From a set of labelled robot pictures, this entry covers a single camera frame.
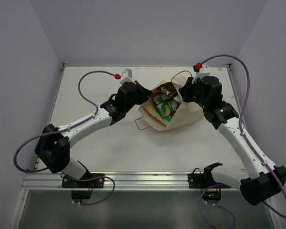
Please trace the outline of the green snack packet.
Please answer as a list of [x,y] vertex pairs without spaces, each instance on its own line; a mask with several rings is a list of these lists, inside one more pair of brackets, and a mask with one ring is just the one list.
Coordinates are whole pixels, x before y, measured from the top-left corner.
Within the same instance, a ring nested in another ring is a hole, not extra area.
[[165,94],[152,94],[151,100],[156,108],[156,112],[167,122],[171,121],[181,104]]

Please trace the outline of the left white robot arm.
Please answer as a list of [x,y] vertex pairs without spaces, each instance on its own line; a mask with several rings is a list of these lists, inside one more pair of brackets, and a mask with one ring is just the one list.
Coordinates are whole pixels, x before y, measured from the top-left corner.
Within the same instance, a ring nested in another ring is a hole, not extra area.
[[122,120],[134,106],[142,105],[151,95],[152,91],[137,81],[123,83],[94,113],[68,125],[47,125],[36,145],[36,155],[53,174],[62,172],[72,177],[78,187],[87,186],[90,181],[88,170],[71,158],[70,149],[90,134]]

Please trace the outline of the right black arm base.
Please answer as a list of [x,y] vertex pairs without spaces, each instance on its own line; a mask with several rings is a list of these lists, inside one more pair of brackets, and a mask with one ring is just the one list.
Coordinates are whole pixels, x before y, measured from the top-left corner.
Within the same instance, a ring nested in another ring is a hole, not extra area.
[[195,168],[191,173],[187,174],[189,188],[206,189],[217,184],[214,181],[211,171],[213,168],[205,167],[203,170]]

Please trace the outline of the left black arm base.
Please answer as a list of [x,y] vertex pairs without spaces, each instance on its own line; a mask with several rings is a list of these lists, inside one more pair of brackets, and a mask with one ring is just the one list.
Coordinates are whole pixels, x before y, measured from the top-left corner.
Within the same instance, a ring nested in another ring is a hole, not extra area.
[[82,178],[76,180],[61,174],[62,188],[103,188],[105,174],[86,172]]

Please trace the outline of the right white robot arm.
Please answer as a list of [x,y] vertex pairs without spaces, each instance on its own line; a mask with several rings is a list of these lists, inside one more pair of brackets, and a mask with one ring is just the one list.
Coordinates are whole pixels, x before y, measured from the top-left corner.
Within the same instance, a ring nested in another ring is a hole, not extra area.
[[255,206],[281,192],[286,182],[286,168],[278,167],[256,145],[244,127],[239,126],[239,114],[223,100],[222,85],[214,76],[195,80],[189,77],[179,93],[184,102],[195,102],[204,113],[205,119],[221,133],[243,162],[247,175],[234,178],[224,172],[223,181],[215,171],[203,175],[207,187],[218,183],[239,189],[245,200]]

